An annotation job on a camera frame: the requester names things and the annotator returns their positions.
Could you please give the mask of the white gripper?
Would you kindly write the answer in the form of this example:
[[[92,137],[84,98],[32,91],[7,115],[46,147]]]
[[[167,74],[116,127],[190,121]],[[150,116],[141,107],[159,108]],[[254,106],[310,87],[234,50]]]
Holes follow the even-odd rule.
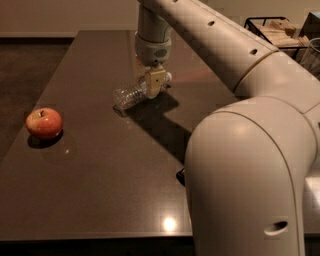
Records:
[[[166,42],[154,43],[143,39],[135,33],[136,52],[136,81],[141,87],[146,86],[146,96],[148,99],[155,98],[165,81],[166,71],[162,65],[170,56],[171,39]],[[146,71],[145,66],[154,66]]]

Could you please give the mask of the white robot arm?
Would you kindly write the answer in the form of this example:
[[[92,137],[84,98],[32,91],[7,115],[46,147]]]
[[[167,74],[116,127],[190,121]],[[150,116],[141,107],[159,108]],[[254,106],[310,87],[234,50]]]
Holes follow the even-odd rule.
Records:
[[[138,0],[136,53],[166,61],[176,31],[237,102],[202,120],[186,149],[197,256],[305,256],[305,177],[319,158],[320,83],[200,0]]]

